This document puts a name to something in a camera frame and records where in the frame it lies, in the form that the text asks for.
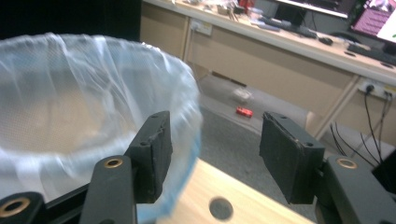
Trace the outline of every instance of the monitor screen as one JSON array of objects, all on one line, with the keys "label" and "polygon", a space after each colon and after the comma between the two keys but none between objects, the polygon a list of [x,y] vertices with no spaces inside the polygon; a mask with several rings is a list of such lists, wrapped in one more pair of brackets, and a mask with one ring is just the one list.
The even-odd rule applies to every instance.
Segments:
[{"label": "monitor screen", "polygon": [[396,44],[396,0],[368,0],[351,30]]},{"label": "monitor screen", "polygon": [[347,19],[355,0],[276,0],[282,4],[302,7],[316,12]]}]

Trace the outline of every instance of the wooden table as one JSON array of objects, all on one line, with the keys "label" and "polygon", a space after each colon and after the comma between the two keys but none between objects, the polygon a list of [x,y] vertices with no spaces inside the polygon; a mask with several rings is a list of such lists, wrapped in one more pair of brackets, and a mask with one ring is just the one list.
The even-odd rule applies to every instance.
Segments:
[{"label": "wooden table", "polygon": [[[231,203],[233,214],[229,219],[219,220],[211,215],[209,205],[218,197]],[[210,164],[198,160],[173,214],[158,220],[157,223],[242,224],[312,223],[312,221],[224,174]]]}]

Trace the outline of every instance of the plastic bag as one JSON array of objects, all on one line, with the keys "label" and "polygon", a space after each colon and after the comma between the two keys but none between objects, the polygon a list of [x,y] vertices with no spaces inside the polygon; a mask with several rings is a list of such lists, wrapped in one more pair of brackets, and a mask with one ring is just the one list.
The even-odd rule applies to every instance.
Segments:
[{"label": "plastic bag", "polygon": [[141,222],[167,215],[200,148],[190,68],[154,47],[104,36],[38,35],[0,42],[0,197],[37,191],[51,201],[120,155],[146,118],[169,110],[174,153],[163,194]]}]

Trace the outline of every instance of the computer monitor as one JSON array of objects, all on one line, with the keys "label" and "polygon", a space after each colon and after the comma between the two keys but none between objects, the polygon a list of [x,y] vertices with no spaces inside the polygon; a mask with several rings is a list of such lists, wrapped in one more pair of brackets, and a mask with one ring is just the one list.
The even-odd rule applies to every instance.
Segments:
[{"label": "computer monitor", "polygon": [[396,0],[367,0],[351,23],[352,32],[385,43],[384,52],[396,54]]},{"label": "computer monitor", "polygon": [[347,19],[356,0],[274,0],[279,8],[275,18],[301,25],[307,10]]}]

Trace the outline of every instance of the power outlet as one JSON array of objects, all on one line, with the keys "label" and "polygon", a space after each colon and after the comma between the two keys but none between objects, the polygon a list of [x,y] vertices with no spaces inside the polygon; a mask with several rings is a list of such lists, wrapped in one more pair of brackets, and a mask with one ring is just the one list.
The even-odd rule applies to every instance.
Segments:
[{"label": "power outlet", "polygon": [[382,82],[374,81],[369,78],[363,81],[359,86],[359,90],[362,92],[366,92],[367,87],[373,85],[374,89],[370,92],[371,95],[377,96],[382,99],[387,99],[387,95],[385,92],[392,94],[392,99],[396,97],[396,87],[392,87],[390,85],[384,84]]},{"label": "power outlet", "polygon": [[191,19],[190,29],[195,30],[196,32],[204,35],[209,35],[209,36],[212,35],[212,24],[206,21]]}]

